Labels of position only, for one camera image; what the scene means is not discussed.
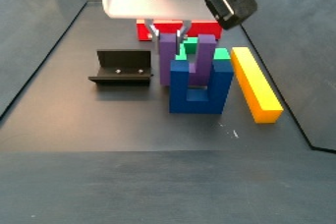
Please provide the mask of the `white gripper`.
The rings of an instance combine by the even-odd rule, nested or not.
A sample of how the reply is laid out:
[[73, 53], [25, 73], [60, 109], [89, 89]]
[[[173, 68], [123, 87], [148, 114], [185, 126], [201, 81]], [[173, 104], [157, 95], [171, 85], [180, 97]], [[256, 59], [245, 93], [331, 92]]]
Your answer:
[[153, 20], [184, 20], [176, 31], [176, 53], [180, 53], [180, 44], [192, 26], [189, 20], [212, 20], [204, 0], [103, 0], [103, 7], [113, 19], [145, 19], [152, 41], [160, 35]]

